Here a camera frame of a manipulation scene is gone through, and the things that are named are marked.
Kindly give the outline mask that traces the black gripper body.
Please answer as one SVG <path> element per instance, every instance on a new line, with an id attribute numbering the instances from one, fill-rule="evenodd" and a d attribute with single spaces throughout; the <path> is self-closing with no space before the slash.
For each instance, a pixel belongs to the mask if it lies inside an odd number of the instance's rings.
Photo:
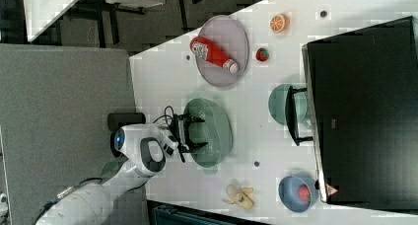
<path id="1" fill-rule="evenodd" d="M 190 151 L 189 126 L 191 124 L 191 116 L 189 114 L 175 114 L 173 127 L 174 137 L 178 141 L 178 151 L 188 153 Z"/>

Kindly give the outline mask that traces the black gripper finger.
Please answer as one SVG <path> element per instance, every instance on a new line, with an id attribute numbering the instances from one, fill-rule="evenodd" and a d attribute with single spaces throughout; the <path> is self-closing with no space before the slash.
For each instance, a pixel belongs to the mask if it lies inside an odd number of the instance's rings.
<path id="1" fill-rule="evenodd" d="M 193 143 L 192 141 L 190 141 L 185 144 L 184 152 L 194 153 L 206 145 L 207 145 L 207 142 Z"/>
<path id="2" fill-rule="evenodd" d="M 183 118 L 187 121 L 187 122 L 190 122 L 190 123 L 195 123 L 195 122 L 204 122 L 204 119 L 203 118 L 201 118 L 201 117 L 198 117 L 198 116 L 194 116 L 194 115 L 191 115 L 191 114 L 185 114 L 184 116 L 183 116 Z"/>

